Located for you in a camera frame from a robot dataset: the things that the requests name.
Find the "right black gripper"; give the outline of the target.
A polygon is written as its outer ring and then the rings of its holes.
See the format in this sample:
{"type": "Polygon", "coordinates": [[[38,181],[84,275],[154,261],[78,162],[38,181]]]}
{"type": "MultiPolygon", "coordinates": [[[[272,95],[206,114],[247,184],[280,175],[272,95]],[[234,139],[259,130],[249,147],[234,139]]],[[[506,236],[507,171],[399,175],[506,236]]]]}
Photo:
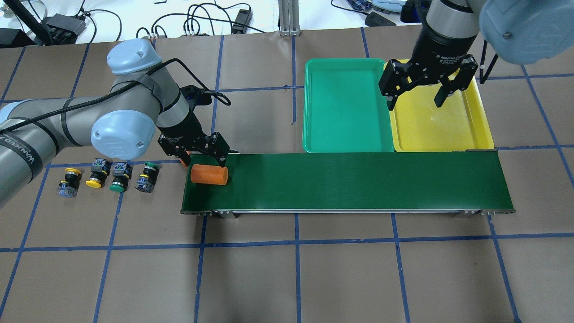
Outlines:
{"type": "Polygon", "coordinates": [[[449,47],[438,43],[418,43],[408,60],[390,59],[379,80],[379,89],[394,110],[398,97],[418,86],[439,85],[434,97],[437,108],[456,91],[466,90],[479,64],[468,53],[468,46],[449,47]]]}

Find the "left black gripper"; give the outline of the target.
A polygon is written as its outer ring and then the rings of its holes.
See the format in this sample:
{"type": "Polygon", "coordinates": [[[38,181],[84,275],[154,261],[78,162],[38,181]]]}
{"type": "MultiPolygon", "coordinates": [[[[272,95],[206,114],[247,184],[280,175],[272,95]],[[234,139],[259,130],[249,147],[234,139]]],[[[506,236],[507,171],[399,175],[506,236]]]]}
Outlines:
{"type": "Polygon", "coordinates": [[[158,143],[168,156],[176,156],[185,168],[191,163],[189,151],[212,156],[220,167],[225,167],[230,146],[218,131],[207,135],[193,112],[174,126],[157,126],[162,137],[158,143]]]}

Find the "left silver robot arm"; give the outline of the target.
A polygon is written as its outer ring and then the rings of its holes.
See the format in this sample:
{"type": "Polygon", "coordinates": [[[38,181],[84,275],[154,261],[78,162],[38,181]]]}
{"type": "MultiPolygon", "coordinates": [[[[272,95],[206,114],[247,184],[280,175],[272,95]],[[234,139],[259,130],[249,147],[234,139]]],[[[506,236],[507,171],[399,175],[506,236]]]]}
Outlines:
{"type": "Polygon", "coordinates": [[[63,149],[93,146],[111,159],[134,160],[146,153],[156,131],[167,155],[188,161],[189,153],[226,165],[230,147],[223,136],[207,135],[195,116],[197,105],[227,97],[204,84],[180,87],[147,39],[121,42],[107,55],[116,76],[109,94],[23,100],[1,109],[0,200],[5,205],[63,149]]]}

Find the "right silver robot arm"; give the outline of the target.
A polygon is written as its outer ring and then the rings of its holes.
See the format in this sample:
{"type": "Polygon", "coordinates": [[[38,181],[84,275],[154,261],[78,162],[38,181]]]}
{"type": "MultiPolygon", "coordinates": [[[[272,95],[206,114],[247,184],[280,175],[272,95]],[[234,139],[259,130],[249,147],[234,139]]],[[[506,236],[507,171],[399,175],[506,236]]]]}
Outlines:
{"type": "Polygon", "coordinates": [[[573,44],[571,0],[434,0],[407,61],[312,58],[305,64],[305,153],[229,155],[258,170],[500,171],[469,54],[476,35],[512,64],[573,44]]]}

